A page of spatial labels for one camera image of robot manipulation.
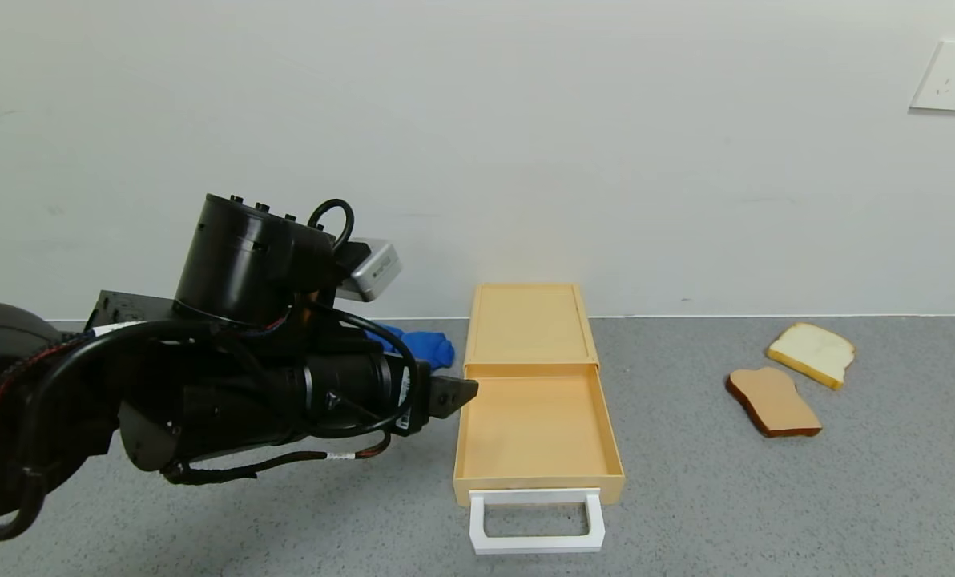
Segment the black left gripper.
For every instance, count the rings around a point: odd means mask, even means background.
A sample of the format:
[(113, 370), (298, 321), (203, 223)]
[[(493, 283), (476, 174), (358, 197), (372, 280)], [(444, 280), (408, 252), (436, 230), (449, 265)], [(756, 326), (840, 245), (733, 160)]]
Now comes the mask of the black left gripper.
[(312, 435), (362, 435), (380, 430), (414, 434), (429, 392), (427, 412), (448, 418), (474, 399), (480, 383), (434, 375), (427, 365), (381, 352), (312, 354), (302, 365), (304, 419)]

